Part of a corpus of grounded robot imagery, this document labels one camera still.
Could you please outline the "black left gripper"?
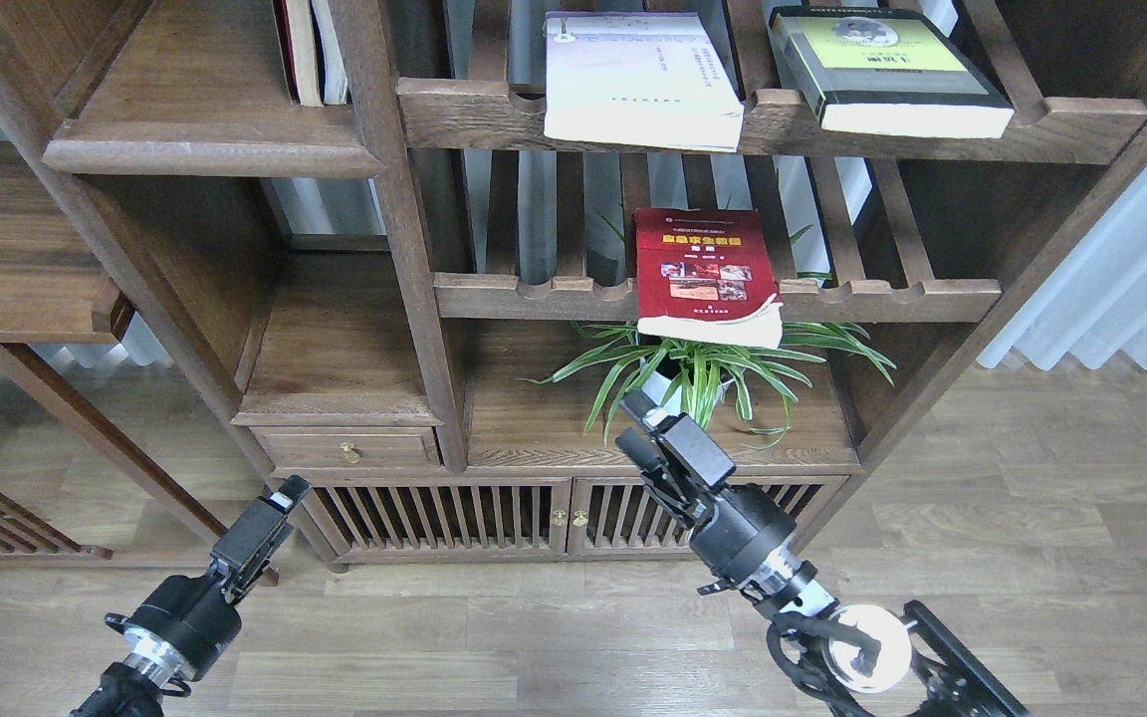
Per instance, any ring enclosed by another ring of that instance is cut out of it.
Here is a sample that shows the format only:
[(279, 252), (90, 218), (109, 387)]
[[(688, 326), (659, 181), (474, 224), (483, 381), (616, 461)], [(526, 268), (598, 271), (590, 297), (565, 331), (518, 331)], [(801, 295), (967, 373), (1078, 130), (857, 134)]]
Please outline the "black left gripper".
[(267, 571), (272, 555), (292, 533), (290, 514), (311, 490), (299, 475), (288, 477), (275, 493), (252, 501), (214, 541), (204, 576), (173, 575), (132, 616), (108, 613), (106, 625), (130, 644), (123, 663), (149, 680), (203, 679), (241, 629), (228, 598), (244, 598)]

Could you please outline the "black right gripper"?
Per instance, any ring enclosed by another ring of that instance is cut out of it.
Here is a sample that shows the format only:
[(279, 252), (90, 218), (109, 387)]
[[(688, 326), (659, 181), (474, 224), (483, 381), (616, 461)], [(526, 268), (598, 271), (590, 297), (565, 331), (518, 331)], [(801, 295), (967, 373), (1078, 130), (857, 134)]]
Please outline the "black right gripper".
[(615, 444), (651, 498), (687, 528), (689, 548), (716, 578), (699, 595), (736, 589), (752, 603), (816, 603), (816, 567), (791, 553), (791, 513), (759, 488), (729, 481), (736, 463), (688, 414), (670, 414), (638, 389), (621, 410), (638, 427)]

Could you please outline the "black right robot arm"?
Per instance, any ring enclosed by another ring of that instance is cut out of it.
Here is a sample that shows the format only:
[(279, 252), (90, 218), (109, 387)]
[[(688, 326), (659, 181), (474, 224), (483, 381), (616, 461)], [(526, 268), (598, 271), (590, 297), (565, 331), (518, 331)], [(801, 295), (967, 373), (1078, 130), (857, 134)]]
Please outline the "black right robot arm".
[(863, 716), (857, 694), (892, 689), (915, 673), (927, 689), (919, 716), (1025, 716), (1027, 707), (924, 603), (902, 615), (840, 603), (793, 551), (796, 522), (765, 491), (729, 482), (736, 463), (687, 414), (634, 390), (622, 410), (635, 422), (617, 445), (651, 498), (689, 531), (713, 572), (702, 594), (738, 591), (768, 621), (768, 653), (783, 675), (834, 716)]

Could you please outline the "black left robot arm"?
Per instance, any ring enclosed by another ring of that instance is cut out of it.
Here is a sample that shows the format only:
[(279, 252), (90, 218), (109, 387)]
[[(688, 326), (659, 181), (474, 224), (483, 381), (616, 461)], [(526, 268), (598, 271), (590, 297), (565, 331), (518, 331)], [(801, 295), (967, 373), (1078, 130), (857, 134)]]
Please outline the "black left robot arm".
[(99, 688), (75, 716), (159, 716), (163, 697), (188, 697), (241, 630), (236, 606), (270, 566), (292, 527), (290, 513), (313, 486), (299, 475), (260, 496), (211, 550), (203, 576), (172, 575), (132, 616), (108, 613), (124, 636), (127, 658), (106, 668)]

